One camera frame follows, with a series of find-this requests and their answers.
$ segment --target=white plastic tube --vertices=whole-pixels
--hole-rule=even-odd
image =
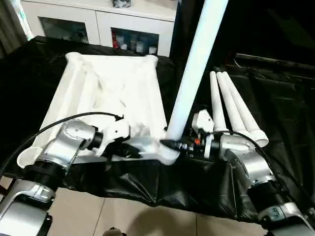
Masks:
[[[258,143],[260,147],[264,147],[268,144],[269,140],[264,131],[262,131],[251,112],[249,111],[246,103],[242,99],[235,85],[233,84],[230,76],[227,72],[223,72],[224,80],[226,81],[229,91],[232,95],[237,110],[242,118],[246,130],[251,134],[251,138]]]
[[[181,138],[228,0],[205,0],[166,138]]]
[[[223,114],[223,108],[220,98],[219,86],[217,82],[216,73],[210,72],[210,89],[211,89],[211,103],[212,103],[212,116],[215,124],[214,131],[226,131],[226,124]]]
[[[230,119],[233,131],[249,135],[246,131],[245,125],[242,121],[241,115],[239,114],[236,105],[234,103],[233,97],[229,91],[228,84],[225,80],[224,75],[221,72],[217,73],[218,83],[220,85],[221,93],[225,103],[225,107]]]

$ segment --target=black plastic sheet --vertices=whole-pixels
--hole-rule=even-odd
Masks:
[[[64,55],[68,52],[137,56],[102,46],[37,37],[0,61],[1,159],[39,129],[63,74]],[[170,59],[159,57],[157,75],[167,120],[181,74],[182,70]],[[279,159],[314,199],[315,80],[252,70],[234,70],[229,74],[270,140],[265,148],[268,155]],[[191,114],[202,108],[211,113],[210,96],[209,75],[205,74]],[[299,205],[309,207],[292,181],[273,164]],[[6,174],[19,176],[21,172],[13,164]],[[153,160],[128,161],[113,163],[108,171],[105,163],[78,164],[71,167],[64,187],[101,197],[256,222],[256,212],[235,169],[223,161],[206,163],[182,156],[172,166]]]

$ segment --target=shelf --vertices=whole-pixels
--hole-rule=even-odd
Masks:
[[[70,6],[171,22],[175,21],[177,9],[176,0],[133,0],[133,5],[128,8],[114,8],[111,0],[24,0],[24,1]]]

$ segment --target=white pipe fitting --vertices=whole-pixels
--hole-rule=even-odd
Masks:
[[[245,125],[242,121],[241,115],[239,114],[233,97],[229,91],[228,84],[225,80],[224,75],[221,72],[217,73],[218,83],[221,89],[225,107],[230,119],[232,130],[249,136],[249,132],[246,130]]]
[[[214,71],[210,72],[210,89],[214,131],[227,131],[220,98],[219,86],[217,82],[217,76]]]
[[[260,147],[264,147],[268,144],[269,140],[264,131],[262,131],[251,112],[249,111],[246,103],[242,99],[235,85],[233,84],[230,76],[227,72],[223,72],[223,79],[226,81],[226,84],[229,88],[229,92],[234,100],[236,108],[242,118],[243,124],[245,125],[246,130],[250,133],[250,137],[257,142]]]

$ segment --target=floor tile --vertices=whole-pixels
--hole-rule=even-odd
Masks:
[[[103,204],[103,198],[59,188],[49,209],[53,224],[48,236],[92,236]]]
[[[127,236],[196,236],[195,213],[125,199],[105,200],[94,236],[111,227]]]
[[[198,236],[263,236],[260,225],[197,214]]]

